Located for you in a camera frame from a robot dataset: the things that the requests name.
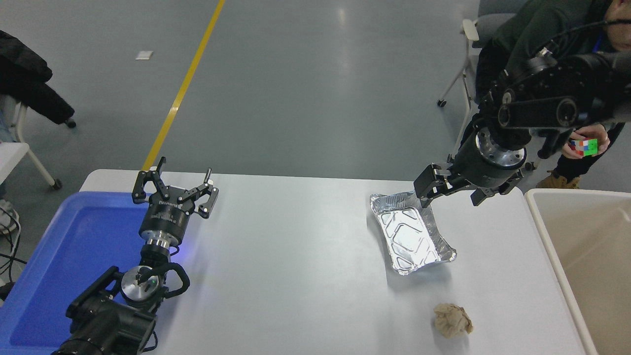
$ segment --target yellow floor line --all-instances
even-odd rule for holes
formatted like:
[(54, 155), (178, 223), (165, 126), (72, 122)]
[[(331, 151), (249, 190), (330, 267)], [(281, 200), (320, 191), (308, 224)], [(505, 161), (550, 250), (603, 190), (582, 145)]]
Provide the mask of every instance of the yellow floor line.
[(195, 53), (195, 57), (193, 57), (193, 61), (191, 62), (191, 66), (189, 67), (189, 71), (186, 73), (184, 77), (184, 81), (182, 82), (182, 86), (180, 90), (177, 92), (177, 96), (175, 96), (175, 100), (173, 101), (173, 105), (171, 105), (171, 109), (168, 111), (167, 118), (164, 120), (162, 124), (162, 128), (156, 137), (156, 140), (153, 142), (151, 146), (151, 150), (149, 151), (149, 155), (147, 155), (147, 159), (144, 161), (143, 170), (149, 170), (149, 168), (153, 165), (158, 157), (158, 153), (160, 152), (160, 148), (162, 147), (162, 143), (164, 143), (164, 139), (167, 137), (167, 133), (171, 128), (171, 124), (175, 119), (175, 115), (177, 111), (180, 109), (180, 105), (182, 100), (184, 99), (184, 95), (186, 95), (186, 90), (188, 90), (189, 85), (191, 84), (191, 80), (195, 75), (195, 71), (197, 70), (197, 66), (201, 59), (201, 56), (204, 54), (204, 50), (206, 48), (206, 44), (208, 43), (208, 39), (210, 35), (213, 33), (213, 29), (215, 27), (215, 23), (217, 22), (217, 18), (219, 18), (219, 14), (221, 13), (221, 9), (223, 8), (223, 3), (225, 0), (219, 0), (217, 7), (215, 8), (215, 13), (213, 13), (213, 17), (210, 19), (210, 23), (208, 23), (208, 27), (206, 28), (206, 32), (204, 32), (204, 37), (201, 39), (199, 43), (199, 47), (197, 52)]

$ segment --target rubik's cube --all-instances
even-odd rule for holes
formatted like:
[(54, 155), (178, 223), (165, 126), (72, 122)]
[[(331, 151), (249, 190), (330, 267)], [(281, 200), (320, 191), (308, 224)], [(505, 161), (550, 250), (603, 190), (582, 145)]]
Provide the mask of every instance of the rubik's cube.
[(570, 140), (570, 148), (578, 154), (587, 157), (598, 153), (598, 140)]

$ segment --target brown shoe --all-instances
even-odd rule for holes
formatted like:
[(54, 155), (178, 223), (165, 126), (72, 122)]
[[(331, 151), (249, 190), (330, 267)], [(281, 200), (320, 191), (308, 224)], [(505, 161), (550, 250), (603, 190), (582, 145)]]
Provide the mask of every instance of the brown shoe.
[(541, 180), (537, 184), (536, 187), (538, 189), (578, 189), (579, 188), (579, 181), (581, 180), (580, 176), (573, 178), (568, 183), (567, 179), (559, 175), (556, 171), (549, 170), (548, 172), (550, 173), (550, 176)]

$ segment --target dark green jacket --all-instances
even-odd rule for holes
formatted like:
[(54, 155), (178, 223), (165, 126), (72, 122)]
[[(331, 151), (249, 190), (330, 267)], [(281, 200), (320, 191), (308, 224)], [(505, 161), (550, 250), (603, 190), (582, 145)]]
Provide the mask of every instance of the dark green jacket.
[[(512, 71), (524, 60), (532, 58), (536, 51), (554, 35), (601, 21), (611, 0), (530, 0), (519, 12), (504, 23), (493, 35), (493, 44), (509, 55), (506, 65)], [(557, 59), (573, 54), (590, 53), (602, 29), (572, 34), (560, 39), (558, 48), (552, 49)], [(613, 52), (607, 36), (603, 34), (600, 51)]]

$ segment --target blue plastic bin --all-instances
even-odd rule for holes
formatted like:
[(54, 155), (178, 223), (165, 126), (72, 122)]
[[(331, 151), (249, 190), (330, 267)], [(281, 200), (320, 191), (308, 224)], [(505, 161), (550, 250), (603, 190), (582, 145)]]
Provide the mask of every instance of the blue plastic bin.
[(138, 264), (146, 209), (129, 193), (80, 192), (66, 199), (0, 307), (0, 354), (55, 351), (70, 336), (70, 302), (109, 267), (125, 271)]

